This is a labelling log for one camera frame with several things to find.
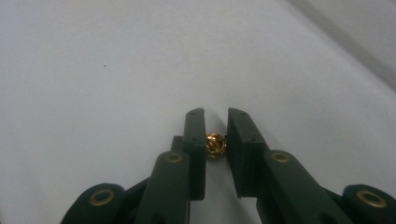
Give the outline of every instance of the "white background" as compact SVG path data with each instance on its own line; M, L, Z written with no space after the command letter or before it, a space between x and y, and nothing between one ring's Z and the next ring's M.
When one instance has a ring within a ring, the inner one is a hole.
M297 2L2 1L0 221L60 223L85 189L128 189L197 107L219 133L247 111L323 187L395 197L396 5ZM224 158L191 223L260 223Z

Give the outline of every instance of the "gold bead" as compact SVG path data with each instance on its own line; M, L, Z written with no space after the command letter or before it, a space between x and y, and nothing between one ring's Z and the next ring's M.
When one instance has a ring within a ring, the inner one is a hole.
M216 158L225 152L227 147L227 138L219 133L209 133L206 136L207 156Z

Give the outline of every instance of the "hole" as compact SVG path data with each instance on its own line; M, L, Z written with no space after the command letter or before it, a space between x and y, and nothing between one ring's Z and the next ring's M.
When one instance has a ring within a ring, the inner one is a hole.
M178 153L169 153L165 156L165 160L169 162L180 162L183 157Z
M90 197L90 204L93 206L102 206L110 203L114 199L114 191L111 189L99 189Z
M323 224L337 224L335 218L326 213L319 213L318 220Z
M271 157L274 161L279 161L279 162L288 162L290 160L288 155L282 152L273 153Z
M101 192L101 193L95 195L95 198L94 198L94 199L95 199L96 201L102 201L102 200L108 198L109 196L110 196L110 193L109 193L109 192Z
M158 215L158 214L152 216L151 223L152 224L166 224L165 219L162 216Z
M372 207L384 208L388 206L387 202L383 198L369 190L359 190L357 195L359 199Z

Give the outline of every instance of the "white table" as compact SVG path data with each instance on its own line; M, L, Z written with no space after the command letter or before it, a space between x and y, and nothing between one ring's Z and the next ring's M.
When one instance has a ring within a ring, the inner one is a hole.
M327 189L396 197L396 91L369 65L288 1L2 1L0 221L59 223L93 185L128 189L197 107L219 133L247 111ZM225 159L191 223L261 223Z

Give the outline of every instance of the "metal rivet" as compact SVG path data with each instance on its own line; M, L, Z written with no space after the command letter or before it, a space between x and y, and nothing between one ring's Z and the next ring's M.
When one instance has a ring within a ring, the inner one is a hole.
M369 190L362 189L359 190L356 194L358 195L358 198L360 200L362 200L364 203L371 205L372 207L384 208L388 206L387 202L383 198L375 193L372 193Z
M182 161L182 160L183 160L183 157L182 157L180 154L174 152L174 153L169 153L169 154L167 154L167 155L165 156L165 160L166 160L166 161L169 161L169 162L176 163L176 162Z
M271 155L271 158L279 162L288 162L290 160L289 156L283 152L275 152Z
M110 203L114 199L114 191L112 189L99 189L91 195L90 204L93 206L102 206Z

